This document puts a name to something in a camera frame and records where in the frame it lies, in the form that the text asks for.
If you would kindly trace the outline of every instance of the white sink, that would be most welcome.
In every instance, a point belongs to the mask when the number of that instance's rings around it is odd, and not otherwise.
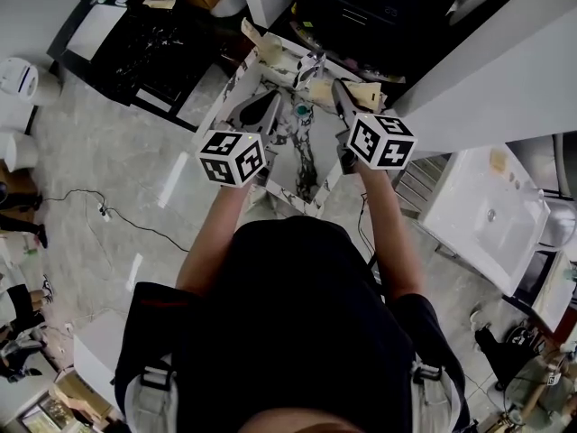
[[[498,157],[492,165],[491,153]],[[453,154],[419,222],[510,296],[549,213],[535,183],[502,144]]]

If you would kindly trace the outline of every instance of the electrical cable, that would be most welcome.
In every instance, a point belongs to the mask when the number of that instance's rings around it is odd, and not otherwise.
[[[141,229],[142,231],[151,231],[152,233],[156,234],[156,235],[160,235],[162,237],[165,237],[166,239],[168,239],[169,241],[171,241],[178,249],[180,249],[182,252],[188,252],[187,249],[182,248],[180,245],[178,245],[176,242],[174,242],[172,239],[170,239],[167,235],[164,235],[163,233],[159,233],[156,229],[152,229],[151,227],[143,227],[143,226],[138,226],[135,225],[132,221],[130,221],[129,219],[124,218],[124,216],[122,216],[120,214],[120,212],[118,210],[116,210],[114,207],[106,207],[104,209],[104,212],[115,212],[121,219],[123,219],[126,223],[128,223],[129,225],[134,226],[137,229]]]
[[[93,234],[94,238],[96,239],[96,241],[98,242],[98,245],[100,245],[100,250],[102,250],[103,255],[106,258],[106,262],[108,263],[108,267],[110,268],[110,274],[112,274],[113,271],[113,267],[112,264],[110,263],[110,260],[108,259],[108,254],[106,253],[105,248],[102,246],[102,244],[100,243],[100,239],[98,239],[98,236],[96,235],[96,233],[94,232],[94,229],[92,229],[92,226],[90,225],[90,222],[88,221],[88,212],[87,212],[87,198],[84,197],[84,218],[87,221],[87,225],[88,225],[88,229],[90,230],[90,232]]]
[[[373,256],[375,254],[375,249],[372,246],[371,241],[369,240],[369,237],[364,233],[364,231],[362,231],[362,228],[361,228],[362,214],[364,213],[364,206],[367,203],[367,193],[365,192],[365,193],[361,194],[361,197],[362,197],[362,206],[361,206],[361,213],[359,213],[357,230],[359,231],[359,236],[361,237],[361,240],[364,243],[364,246],[369,251],[369,255]]]
[[[477,388],[478,388],[479,390],[481,390],[481,391],[485,394],[485,396],[487,397],[487,399],[491,402],[491,404],[492,404],[493,406],[495,406],[497,409],[501,410],[501,407],[500,407],[499,405],[497,405],[497,404],[495,403],[495,401],[490,398],[489,394],[488,394],[486,391],[484,391],[478,383],[476,383],[476,382],[475,382],[469,375],[467,375],[466,373],[464,373],[464,376],[467,377],[471,382],[473,382],[473,383],[477,386]],[[526,379],[526,378],[524,378],[524,377],[513,377],[512,380],[523,380],[523,381],[526,381],[526,382],[534,383],[535,385],[546,385],[545,382],[538,381],[538,380]],[[514,420],[509,416],[509,414],[508,414],[508,410],[507,410],[507,390],[506,390],[506,388],[503,389],[503,408],[502,408],[502,410],[503,410],[503,413],[507,416],[507,419],[508,419],[511,423],[513,423],[514,425],[518,425],[518,424],[516,423],[516,421],[514,421]]]
[[[54,200],[56,202],[61,202],[62,200],[66,200],[68,198],[68,196],[70,194],[72,194],[73,192],[87,192],[90,194],[97,194],[98,196],[100,196],[102,198],[102,205],[103,206],[106,205],[106,198],[105,198],[104,194],[102,194],[102,192],[100,192],[100,191],[94,191],[92,189],[71,189],[69,192],[66,193],[66,196],[64,196],[63,198],[45,198],[44,200]]]
[[[116,210],[116,208],[114,207],[108,207],[106,205],[106,197],[104,194],[102,194],[102,192],[100,191],[96,191],[96,190],[92,190],[92,189],[71,189],[69,192],[66,193],[66,195],[63,198],[45,198],[44,200],[54,200],[56,202],[61,202],[63,200],[66,200],[68,198],[68,196],[70,194],[72,194],[73,192],[84,192],[84,193],[89,193],[89,194],[97,194],[98,196],[100,196],[102,198],[102,202],[101,205],[102,207],[99,209],[100,213],[102,214],[102,216],[106,215],[107,212],[115,212],[122,220],[124,220],[126,223],[128,223],[129,225],[135,227],[136,229],[141,229],[142,231],[150,231],[153,232],[156,235],[159,235],[161,237],[164,237],[165,239],[168,239],[171,243],[173,243],[179,250],[181,250],[182,252],[188,252],[187,249],[182,248],[180,245],[178,245],[176,242],[174,242],[170,237],[168,237],[167,235],[160,233],[159,231],[157,231],[156,229],[152,229],[149,227],[143,227],[143,226],[138,226],[135,223],[133,223],[132,221],[130,221],[129,219],[127,219],[125,216],[123,216],[118,210]]]

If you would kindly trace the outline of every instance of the black t-shirt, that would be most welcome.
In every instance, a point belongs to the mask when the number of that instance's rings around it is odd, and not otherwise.
[[[145,363],[173,353],[179,430],[236,432],[281,407],[331,412],[371,432],[411,430],[415,351],[463,370],[427,299],[385,306],[344,230],[314,218],[250,223],[234,235],[206,299],[157,284],[135,289],[116,396]]]

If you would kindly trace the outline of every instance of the black shorts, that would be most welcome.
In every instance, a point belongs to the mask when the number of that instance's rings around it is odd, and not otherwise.
[[[24,284],[16,285],[7,290],[16,310],[16,319],[29,319],[34,310],[28,288]]]

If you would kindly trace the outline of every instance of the black shoe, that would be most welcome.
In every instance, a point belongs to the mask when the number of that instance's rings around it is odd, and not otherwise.
[[[44,282],[42,283],[42,289],[46,290],[46,297],[44,297],[49,303],[54,301],[54,290],[52,289],[52,285],[48,280],[46,274],[44,274]]]
[[[34,205],[32,206],[35,212],[40,208],[43,201],[44,197],[42,196],[42,194],[39,194],[38,197],[36,198],[36,201],[34,202]]]
[[[46,237],[46,226],[39,225],[38,227],[39,227],[38,234],[37,234],[38,240],[42,244],[42,247],[47,249],[48,248],[48,237]]]

